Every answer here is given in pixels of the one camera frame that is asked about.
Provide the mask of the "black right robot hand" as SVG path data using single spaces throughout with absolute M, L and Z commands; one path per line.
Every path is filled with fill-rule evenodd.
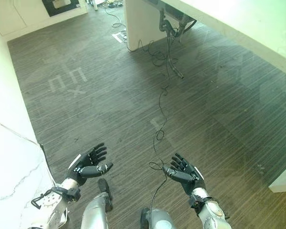
M 169 178 L 180 183 L 188 196 L 196 188 L 206 189 L 204 178 L 200 171 L 179 153 L 175 153 L 170 164 L 170 167 L 163 165 L 162 171 Z

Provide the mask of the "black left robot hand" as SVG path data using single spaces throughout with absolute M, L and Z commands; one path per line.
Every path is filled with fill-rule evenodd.
M 88 178 L 102 176 L 107 173 L 113 163 L 108 162 L 101 164 L 106 159 L 107 147 L 100 143 L 87 152 L 78 154 L 69 165 L 65 179 L 72 179 L 77 182 L 78 186 L 83 186 Z

